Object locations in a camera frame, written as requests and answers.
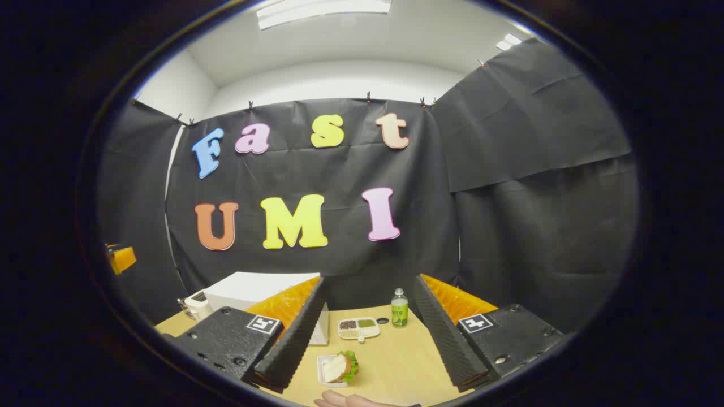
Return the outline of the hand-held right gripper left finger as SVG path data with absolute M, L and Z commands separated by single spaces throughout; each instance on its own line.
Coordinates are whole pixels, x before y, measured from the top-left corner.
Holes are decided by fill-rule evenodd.
M 326 296 L 325 279 L 315 276 L 245 311 L 223 306 L 165 338 L 227 379 L 283 392 L 310 343 Z

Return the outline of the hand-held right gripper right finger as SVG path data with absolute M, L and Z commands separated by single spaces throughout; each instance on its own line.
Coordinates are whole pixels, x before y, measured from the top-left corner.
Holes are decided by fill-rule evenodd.
M 460 392 L 515 373 L 566 337 L 520 304 L 497 307 L 432 276 L 416 277 L 413 296 Z

